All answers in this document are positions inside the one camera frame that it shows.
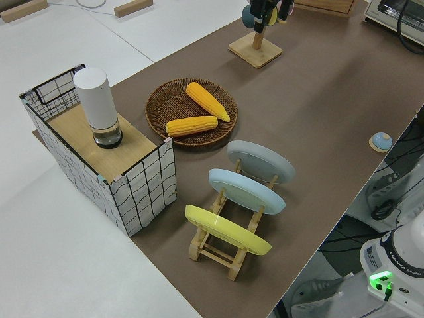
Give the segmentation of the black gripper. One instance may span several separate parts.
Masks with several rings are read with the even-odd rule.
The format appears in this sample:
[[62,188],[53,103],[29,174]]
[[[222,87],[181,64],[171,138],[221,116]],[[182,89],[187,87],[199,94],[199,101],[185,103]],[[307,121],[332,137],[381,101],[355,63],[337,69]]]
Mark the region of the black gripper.
[[274,8],[278,8],[280,20],[286,20],[294,7],[294,1],[290,0],[252,0],[250,1],[250,13],[254,16],[254,31],[263,32],[266,26],[266,13]]

